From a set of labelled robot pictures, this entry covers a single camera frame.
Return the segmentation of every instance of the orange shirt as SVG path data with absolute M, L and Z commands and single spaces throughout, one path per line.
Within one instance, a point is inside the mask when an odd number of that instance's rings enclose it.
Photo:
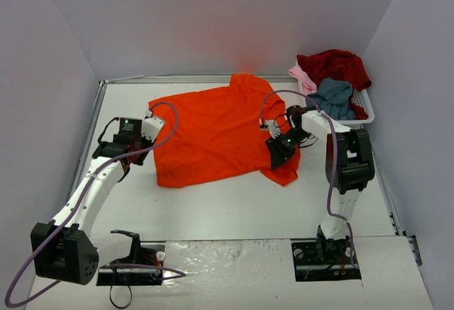
M 265 80 L 251 74 L 233 74 L 228 87 L 189 92 L 156 99 L 175 105 L 179 114 L 176 133 L 154 150 L 157 184 L 183 187 L 260 170 L 281 184 L 295 180 L 299 150 L 286 164 L 272 171 L 265 141 L 270 133 L 259 129 L 260 104 L 272 92 Z M 285 103 L 277 95 L 264 105 L 265 120 L 285 113 Z M 165 138 L 175 124 L 168 106 L 157 106 L 154 114 L 166 124 L 157 137 Z

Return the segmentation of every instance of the laundry basket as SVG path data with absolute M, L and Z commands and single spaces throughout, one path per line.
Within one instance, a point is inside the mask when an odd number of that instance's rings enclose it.
M 303 92 L 303 84 L 298 80 L 298 88 L 299 92 L 304 94 Z M 371 123 L 374 121 L 375 115 L 374 111 L 372 110 L 372 104 L 370 103 L 369 100 L 369 95 L 367 95 L 367 91 L 364 89 L 361 92 L 358 90 L 354 89 L 353 90 L 353 98 L 352 102 L 356 104 L 357 106 L 361 106 L 364 108 L 366 114 L 369 116 L 365 120 L 346 120 L 346 121 L 338 121 L 340 124 L 346 125 L 346 126 L 353 126 L 353 125 L 361 125 L 364 123 Z

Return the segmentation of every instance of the gray cloth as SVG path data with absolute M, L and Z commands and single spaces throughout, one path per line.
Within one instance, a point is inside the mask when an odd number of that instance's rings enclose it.
M 334 120 L 354 120 L 356 115 L 348 105 L 353 88 L 347 81 L 325 78 L 317 92 L 308 95 Z M 313 104 L 307 99 L 307 106 Z

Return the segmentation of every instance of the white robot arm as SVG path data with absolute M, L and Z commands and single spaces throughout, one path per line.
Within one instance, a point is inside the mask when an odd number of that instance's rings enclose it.
M 118 133 L 113 136 L 112 142 L 102 141 L 105 131 L 101 134 L 98 139 L 99 147 L 93 154 L 88 172 L 70 200 L 50 223 L 37 223 L 32 230 L 31 241 L 35 250 L 50 233 L 66 221 L 77 207 L 81 194 L 86 193 L 74 216 L 34 259 L 38 276 L 87 284 L 96 274 L 98 267 L 129 256 L 131 262 L 137 260 L 134 255 L 140 250 L 138 234 L 112 231 L 102 238 L 90 238 L 92 227 L 115 184 L 128 174 L 131 164 L 142 165 L 147 153 L 131 155 L 107 165 L 106 163 L 118 155 L 151 147 L 165 122 L 152 116 L 149 111 L 143 120 L 115 118 L 112 121 L 120 122 Z M 85 192 L 90 179 L 94 181 L 88 192 Z
M 262 126 L 271 135 L 266 144 L 272 169 L 288 161 L 300 142 L 312 134 L 326 144 L 325 171 L 330 181 L 336 147 L 336 183 L 328 199 L 326 215 L 317 230 L 316 247 L 322 261 L 337 260 L 349 245 L 348 222 L 356 201 L 375 175 L 369 135 L 364 129 L 352 129 L 330 119 L 336 133 L 335 142 L 327 115 L 311 107 L 290 106 L 285 116 L 291 127 L 286 133 L 281 133 L 274 120 L 266 121 Z

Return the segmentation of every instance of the white enclosure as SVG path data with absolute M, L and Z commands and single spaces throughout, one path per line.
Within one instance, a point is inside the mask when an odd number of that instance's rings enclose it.
M 382 187 L 418 239 L 434 308 L 452 309 L 454 0 L 0 0 L 0 11 L 2 296 L 33 225 L 69 196 L 98 81 L 285 74 L 299 53 L 339 48 L 363 57 Z M 289 239 L 285 226 L 271 231 Z M 13 298 L 32 282 L 29 269 Z

